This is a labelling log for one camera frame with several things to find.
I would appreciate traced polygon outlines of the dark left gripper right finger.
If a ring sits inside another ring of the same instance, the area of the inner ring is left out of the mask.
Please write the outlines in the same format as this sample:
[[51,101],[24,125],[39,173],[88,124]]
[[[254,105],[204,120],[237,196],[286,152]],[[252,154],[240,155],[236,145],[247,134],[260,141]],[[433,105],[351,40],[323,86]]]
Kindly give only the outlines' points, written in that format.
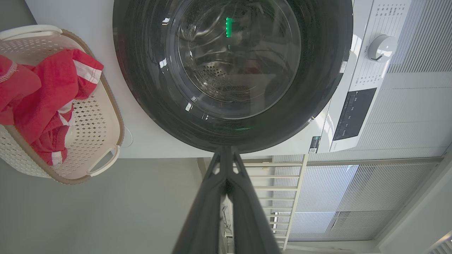
[[279,254],[257,193],[236,148],[227,146],[228,198],[233,206],[234,248],[236,254]]

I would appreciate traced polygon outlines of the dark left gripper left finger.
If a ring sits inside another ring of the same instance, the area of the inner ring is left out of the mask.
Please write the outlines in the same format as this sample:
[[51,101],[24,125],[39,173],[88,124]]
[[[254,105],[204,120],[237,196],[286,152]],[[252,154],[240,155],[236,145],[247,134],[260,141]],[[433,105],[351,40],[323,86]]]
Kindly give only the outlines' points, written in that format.
[[173,254],[218,254],[221,199],[225,195],[231,148],[220,146],[213,155],[176,241]]

